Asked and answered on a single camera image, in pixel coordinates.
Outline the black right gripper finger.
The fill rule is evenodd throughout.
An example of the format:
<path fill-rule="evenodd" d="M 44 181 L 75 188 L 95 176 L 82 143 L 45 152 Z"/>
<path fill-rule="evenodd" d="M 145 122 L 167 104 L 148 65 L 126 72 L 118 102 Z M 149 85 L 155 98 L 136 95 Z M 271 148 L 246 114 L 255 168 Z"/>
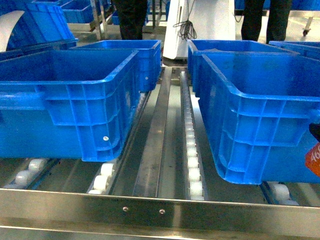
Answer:
<path fill-rule="evenodd" d="M 311 135 L 320 142 L 320 124 L 319 123 L 310 123 L 308 126 L 308 130 Z"/>

